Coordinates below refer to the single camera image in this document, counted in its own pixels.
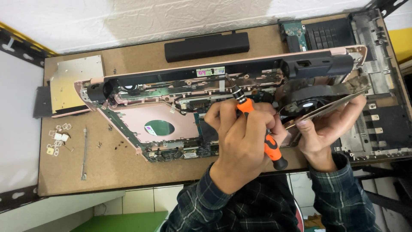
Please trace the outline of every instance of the person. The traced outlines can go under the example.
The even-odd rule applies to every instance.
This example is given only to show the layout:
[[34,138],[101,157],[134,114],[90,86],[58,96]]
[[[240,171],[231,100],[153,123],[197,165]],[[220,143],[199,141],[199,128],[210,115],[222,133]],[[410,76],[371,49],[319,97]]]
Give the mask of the person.
[[[271,160],[264,155],[270,129],[281,144],[287,132],[268,103],[253,103],[248,119],[236,117],[234,99],[214,103],[204,120],[219,134],[219,157],[198,183],[183,188],[161,231],[298,232],[296,206],[286,175],[258,177]],[[309,163],[314,208],[326,231],[377,232],[375,212],[346,156],[330,145],[348,131],[366,104],[364,96],[312,122],[298,121],[299,149]]]

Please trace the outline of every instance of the green circuit board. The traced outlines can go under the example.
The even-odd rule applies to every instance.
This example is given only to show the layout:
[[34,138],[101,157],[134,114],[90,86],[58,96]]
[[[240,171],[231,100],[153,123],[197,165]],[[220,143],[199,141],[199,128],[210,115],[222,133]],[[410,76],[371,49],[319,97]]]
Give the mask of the green circuit board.
[[297,36],[298,37],[300,51],[301,52],[307,51],[308,47],[306,45],[306,38],[305,38],[306,29],[305,29],[305,26],[302,25],[301,22],[283,24],[283,26],[285,28],[285,33],[288,36]]

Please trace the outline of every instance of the green surface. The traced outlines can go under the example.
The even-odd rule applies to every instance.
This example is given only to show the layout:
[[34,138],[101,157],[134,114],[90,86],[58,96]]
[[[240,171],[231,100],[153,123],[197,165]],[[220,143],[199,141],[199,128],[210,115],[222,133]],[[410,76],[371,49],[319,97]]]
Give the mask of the green surface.
[[95,216],[71,232],[156,232],[167,213],[165,211]]
[[306,30],[302,27],[301,22],[289,23],[283,25],[285,28],[285,33],[288,36],[297,36],[299,40],[300,51],[305,52],[308,50],[306,45],[305,33]]

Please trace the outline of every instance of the plaid shirt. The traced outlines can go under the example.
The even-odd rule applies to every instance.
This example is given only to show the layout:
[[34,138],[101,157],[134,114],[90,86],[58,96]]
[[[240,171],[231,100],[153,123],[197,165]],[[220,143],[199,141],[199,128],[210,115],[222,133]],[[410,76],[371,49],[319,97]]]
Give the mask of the plaid shirt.
[[[333,154],[338,171],[318,173],[309,167],[314,208],[327,231],[378,232],[375,211],[353,176],[348,159]],[[232,195],[221,192],[209,175],[182,189],[178,205],[161,231],[287,231],[299,232],[295,213],[273,188],[251,181]]]

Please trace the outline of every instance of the shirt sleeve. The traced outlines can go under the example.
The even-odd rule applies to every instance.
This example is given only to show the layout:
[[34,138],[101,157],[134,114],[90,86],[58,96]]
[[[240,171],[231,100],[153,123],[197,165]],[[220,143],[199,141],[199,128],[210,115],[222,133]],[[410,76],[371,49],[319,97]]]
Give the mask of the shirt sleeve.
[[375,211],[365,191],[353,176],[345,155],[332,154],[338,171],[319,173],[309,167],[314,208],[322,215],[326,231],[378,232]]
[[161,231],[192,231],[214,225],[222,217],[222,208],[233,196],[223,193],[213,183],[210,167],[198,183],[182,189],[177,197],[178,205],[170,213]]

